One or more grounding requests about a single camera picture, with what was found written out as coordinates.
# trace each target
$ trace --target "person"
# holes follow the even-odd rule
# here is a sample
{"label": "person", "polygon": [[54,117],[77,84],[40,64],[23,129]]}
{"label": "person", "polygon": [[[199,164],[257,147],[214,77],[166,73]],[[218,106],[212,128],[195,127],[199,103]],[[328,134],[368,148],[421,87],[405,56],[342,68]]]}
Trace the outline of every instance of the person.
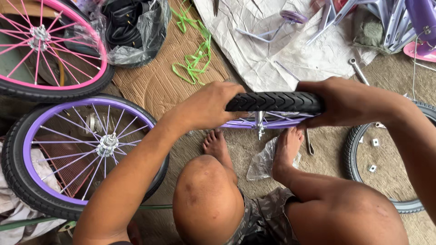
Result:
{"label": "person", "polygon": [[[326,111],[281,133],[272,176],[287,188],[264,198],[245,198],[222,131],[212,130],[203,143],[205,154],[186,164],[174,192],[174,222],[185,243],[408,244],[397,210],[378,191],[292,167],[303,141],[301,130],[319,126],[382,122],[418,197],[436,221],[436,129],[411,101],[336,77],[300,82],[297,91],[318,94]],[[74,244],[130,244],[126,227],[171,146],[190,130],[213,129],[243,116],[224,111],[241,92],[240,85],[213,82],[165,113],[93,194],[75,228]]]}

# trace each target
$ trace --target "wheel hub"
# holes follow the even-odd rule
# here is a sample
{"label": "wheel hub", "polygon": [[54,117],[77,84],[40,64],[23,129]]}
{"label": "wheel hub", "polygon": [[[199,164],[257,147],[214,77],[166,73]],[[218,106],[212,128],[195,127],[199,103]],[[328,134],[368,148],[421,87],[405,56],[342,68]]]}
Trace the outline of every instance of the wheel hub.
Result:
{"label": "wheel hub", "polygon": [[31,48],[34,48],[38,51],[39,41],[41,41],[41,51],[45,51],[47,49],[47,44],[45,42],[51,40],[51,36],[45,29],[45,26],[41,25],[39,27],[32,27],[30,29],[30,34],[32,35],[33,39],[27,44],[29,44]]}
{"label": "wheel hub", "polygon": [[97,154],[102,157],[109,157],[119,144],[116,138],[116,133],[107,134],[100,139],[100,144],[97,146]]}

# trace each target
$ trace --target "scissors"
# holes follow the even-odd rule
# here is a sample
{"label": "scissors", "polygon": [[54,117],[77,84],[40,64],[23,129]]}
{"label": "scissors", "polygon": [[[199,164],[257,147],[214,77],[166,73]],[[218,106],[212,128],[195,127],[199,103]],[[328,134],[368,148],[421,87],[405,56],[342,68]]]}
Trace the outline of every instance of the scissors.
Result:
{"label": "scissors", "polygon": [[215,17],[218,16],[219,1],[220,0],[214,0],[214,4],[215,4],[215,6],[214,6],[214,15],[215,15]]}

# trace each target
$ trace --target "pink bicycle wheel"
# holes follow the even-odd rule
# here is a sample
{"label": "pink bicycle wheel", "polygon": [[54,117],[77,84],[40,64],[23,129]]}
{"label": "pink bicycle wheel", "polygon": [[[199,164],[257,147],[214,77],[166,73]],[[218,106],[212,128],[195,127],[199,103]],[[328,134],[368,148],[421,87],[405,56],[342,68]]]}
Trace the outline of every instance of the pink bicycle wheel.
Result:
{"label": "pink bicycle wheel", "polygon": [[112,80],[105,46],[75,6],[6,1],[15,12],[0,14],[0,93],[65,102],[95,95]]}

